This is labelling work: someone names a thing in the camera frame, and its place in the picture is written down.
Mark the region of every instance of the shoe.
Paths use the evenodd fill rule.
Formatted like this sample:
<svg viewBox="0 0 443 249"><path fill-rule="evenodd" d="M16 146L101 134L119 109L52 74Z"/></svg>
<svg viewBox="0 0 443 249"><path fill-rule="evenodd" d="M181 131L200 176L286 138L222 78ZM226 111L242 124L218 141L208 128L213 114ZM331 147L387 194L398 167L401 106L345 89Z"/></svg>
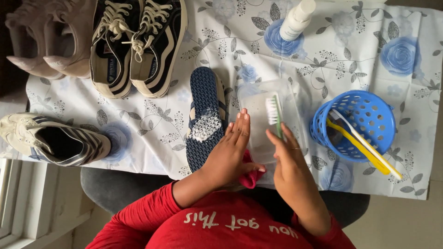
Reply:
<svg viewBox="0 0 443 249"><path fill-rule="evenodd" d="M46 4L51 19L45 23L43 59L62 74L90 78L94 0L52 0Z"/></svg>
<svg viewBox="0 0 443 249"><path fill-rule="evenodd" d="M199 67L191 74L191 111L186 138L186 158L195 172L203 166L228 127L223 83L209 68Z"/></svg>
<svg viewBox="0 0 443 249"><path fill-rule="evenodd" d="M90 71L93 86L104 97L121 98L131 89L128 42L140 21L142 0L98 0L92 37Z"/></svg>
<svg viewBox="0 0 443 249"><path fill-rule="evenodd" d="M104 135L32 113L4 116L0 119L0 136L25 156L61 166L100 160L111 149L111 142Z"/></svg>
<svg viewBox="0 0 443 249"><path fill-rule="evenodd" d="M11 35L14 56L6 58L20 69L47 79L65 75L51 68L44 60L46 46L44 26L47 15L44 6L48 0L23 0L23 4L6 15L6 26Z"/></svg>
<svg viewBox="0 0 443 249"><path fill-rule="evenodd" d="M145 97L166 94L187 28L184 0L147 0L140 28L131 38L130 79Z"/></svg>

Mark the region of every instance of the spray bottle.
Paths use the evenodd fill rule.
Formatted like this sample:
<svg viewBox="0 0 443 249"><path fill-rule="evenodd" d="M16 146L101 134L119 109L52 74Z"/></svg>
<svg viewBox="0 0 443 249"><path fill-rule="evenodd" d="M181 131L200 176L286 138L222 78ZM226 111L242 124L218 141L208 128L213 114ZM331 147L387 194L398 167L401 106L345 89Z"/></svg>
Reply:
<svg viewBox="0 0 443 249"><path fill-rule="evenodd" d="M293 41L303 32L311 22L315 10L314 0L302 0L292 8L280 28L280 36L285 41Z"/></svg>

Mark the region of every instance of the black canvas sneaker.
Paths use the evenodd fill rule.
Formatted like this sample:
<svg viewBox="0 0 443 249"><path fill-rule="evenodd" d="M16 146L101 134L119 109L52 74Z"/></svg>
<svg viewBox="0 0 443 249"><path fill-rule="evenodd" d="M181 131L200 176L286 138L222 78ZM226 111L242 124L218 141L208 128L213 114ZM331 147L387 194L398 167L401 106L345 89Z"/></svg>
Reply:
<svg viewBox="0 0 443 249"><path fill-rule="evenodd" d="M138 29L143 0L98 0L89 66L93 86L104 97L129 93L131 45L125 42Z"/></svg>
<svg viewBox="0 0 443 249"><path fill-rule="evenodd" d="M131 39L129 76L145 97L166 94L187 23L184 0L146 0L139 30Z"/></svg>

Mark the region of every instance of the tablecloth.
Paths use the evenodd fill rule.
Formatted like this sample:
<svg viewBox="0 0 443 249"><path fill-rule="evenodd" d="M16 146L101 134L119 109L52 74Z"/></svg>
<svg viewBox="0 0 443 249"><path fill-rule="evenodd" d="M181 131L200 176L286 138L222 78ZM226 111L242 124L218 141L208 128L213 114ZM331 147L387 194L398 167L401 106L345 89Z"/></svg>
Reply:
<svg viewBox="0 0 443 249"><path fill-rule="evenodd" d="M181 179L190 174L185 134L190 74L212 68L225 85L229 119L239 110L242 84L277 78L293 87L308 138L305 156L319 190L425 199L431 173L440 99L443 13L365 2L317 2L312 22L292 43L278 27L296 0L185 0L189 24L175 62L168 95L148 99L135 88L105 99L89 80L49 81L31 76L31 112L105 133L110 155L90 167ZM385 158L403 180L370 163L338 160L316 144L306 126L316 109L351 89L371 91L388 104L397 134ZM273 166L259 181L272 187Z"/></svg>

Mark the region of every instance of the white toothbrush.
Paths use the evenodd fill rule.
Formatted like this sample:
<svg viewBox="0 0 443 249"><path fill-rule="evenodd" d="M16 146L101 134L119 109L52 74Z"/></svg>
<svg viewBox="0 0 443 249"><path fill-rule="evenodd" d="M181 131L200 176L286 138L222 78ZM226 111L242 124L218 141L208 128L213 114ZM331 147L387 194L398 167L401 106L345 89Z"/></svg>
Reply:
<svg viewBox="0 0 443 249"><path fill-rule="evenodd" d="M377 150L374 149L374 147L372 147L372 145L370 145L355 129L354 127L352 127L352 125L348 122L348 120L346 120L343 115L341 115L337 110L335 109L331 109L331 111L329 111L329 115L331 115L331 117L334 120L338 120L341 119L343 120L348 126L349 129L351 130L351 133L360 141L360 143L363 144L364 147L366 147L366 149L368 149L378 160L380 160L380 162L385 165L392 173L392 175L395 176L395 178L401 180L403 179L403 176L388 162L386 161L386 159L384 159L384 157L382 157L380 155L380 153L378 153Z"/></svg>

